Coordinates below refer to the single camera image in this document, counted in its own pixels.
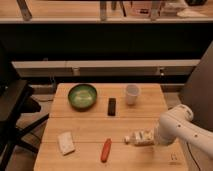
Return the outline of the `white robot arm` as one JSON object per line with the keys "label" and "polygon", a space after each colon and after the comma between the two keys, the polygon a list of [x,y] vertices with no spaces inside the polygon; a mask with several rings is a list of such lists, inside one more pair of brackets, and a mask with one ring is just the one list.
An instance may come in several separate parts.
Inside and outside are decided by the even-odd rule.
{"label": "white robot arm", "polygon": [[213,159],[213,133],[192,123],[193,111],[183,104],[162,113],[154,127],[154,143],[168,146],[182,139]]}

